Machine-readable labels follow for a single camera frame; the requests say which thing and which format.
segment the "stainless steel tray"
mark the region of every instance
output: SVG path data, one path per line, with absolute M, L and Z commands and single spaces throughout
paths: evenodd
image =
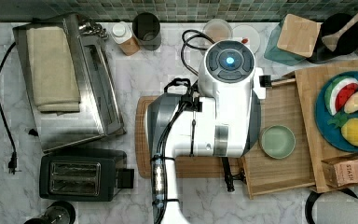
M 79 26 L 86 19 L 72 13 L 13 28 L 28 99 L 45 153 L 109 134 L 125 133 L 115 86 L 104 54 L 104 42 L 97 35 L 82 35 L 79 32 Z M 61 27 L 65 31 L 80 91 L 79 113 L 41 113 L 34 104 L 26 30 L 47 26 Z

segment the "small bowl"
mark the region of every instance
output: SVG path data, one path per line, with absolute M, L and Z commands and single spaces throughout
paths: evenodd
M 206 35 L 211 35 L 210 32 L 217 32 L 220 36 L 216 36 L 216 34 L 209 36 L 214 42 L 218 42 L 221 40 L 227 40 L 227 39 L 231 39 L 232 38 L 232 27 L 231 25 L 221 19 L 212 19 L 210 21 L 208 21 L 204 27 L 202 28 L 202 32 Z M 212 43 L 209 42 L 209 40 L 207 39 L 201 39 L 200 44 L 208 49 Z
M 289 128 L 274 125 L 263 131 L 259 143 L 267 155 L 274 159 L 283 159 L 295 149 L 296 138 Z

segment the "blue plate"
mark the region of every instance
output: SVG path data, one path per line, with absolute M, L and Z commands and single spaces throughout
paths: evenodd
M 318 126 L 319 131 L 321 132 L 324 139 L 327 140 L 331 145 L 336 148 L 339 148 L 343 151 L 347 152 L 358 152 L 358 147 L 351 145 L 341 134 L 341 129 L 339 127 L 336 128 L 335 124 L 328 124 L 328 121 L 333 117 L 328 112 L 325 104 L 324 104 L 324 93 L 330 83 L 337 77 L 348 76 L 354 77 L 358 80 L 358 72 L 346 72 L 339 74 L 333 78 L 331 78 L 324 87 L 319 92 L 318 99 L 316 100 L 315 106 L 315 120 L 316 125 Z M 342 107 L 339 111 L 341 114 L 344 114 L 344 108 Z M 358 111 L 349 114 L 348 119 L 358 118 Z

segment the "plug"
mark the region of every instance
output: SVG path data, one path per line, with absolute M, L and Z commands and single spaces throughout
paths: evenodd
M 10 174 L 16 174 L 16 168 L 17 168 L 17 152 L 13 152 L 11 154 L 10 162 L 8 163 L 8 172 Z

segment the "green bowl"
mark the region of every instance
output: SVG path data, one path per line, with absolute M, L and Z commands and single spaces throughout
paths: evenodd
M 288 157 L 296 146 L 295 135 L 289 128 L 282 125 L 265 129 L 259 142 L 267 155 L 275 159 Z

